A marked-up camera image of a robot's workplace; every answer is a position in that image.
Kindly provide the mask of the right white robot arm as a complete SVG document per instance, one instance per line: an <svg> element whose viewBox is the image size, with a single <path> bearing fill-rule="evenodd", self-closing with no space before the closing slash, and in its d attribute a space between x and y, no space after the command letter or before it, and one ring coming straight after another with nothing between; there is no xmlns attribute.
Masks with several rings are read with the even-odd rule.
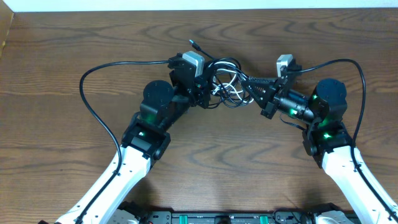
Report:
<svg viewBox="0 0 398 224"><path fill-rule="evenodd" d="M305 73L290 62L280 68L277 78L247 78L242 88L271 119L276 111L305 123L303 145L318 167L340 188L361 223L397 223L397 204L371 173L356 145L361 126L349 134L343 123L347 110L345 84L326 78L312 94L293 91L295 79Z"/></svg>

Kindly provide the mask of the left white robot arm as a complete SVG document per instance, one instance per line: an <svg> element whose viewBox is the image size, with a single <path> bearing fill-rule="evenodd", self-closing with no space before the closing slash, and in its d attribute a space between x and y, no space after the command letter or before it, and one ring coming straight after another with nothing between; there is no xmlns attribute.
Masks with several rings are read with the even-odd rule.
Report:
<svg viewBox="0 0 398 224"><path fill-rule="evenodd" d="M205 58L193 51L178 53L165 64L170 81L146 85L139 112L135 113L116 154L87 193L57 223L107 223L131 189L143 179L171 142L168 129L191 106L206 108L211 77Z"/></svg>

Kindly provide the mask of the cardboard side panel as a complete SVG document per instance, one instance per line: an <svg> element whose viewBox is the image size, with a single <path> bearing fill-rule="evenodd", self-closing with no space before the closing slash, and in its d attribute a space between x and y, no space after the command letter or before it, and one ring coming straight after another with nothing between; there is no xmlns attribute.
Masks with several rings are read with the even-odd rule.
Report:
<svg viewBox="0 0 398 224"><path fill-rule="evenodd" d="M1 0L0 5L0 55L6 45L6 39L9 35L9 31L14 18L14 12L9 8L9 6Z"/></svg>

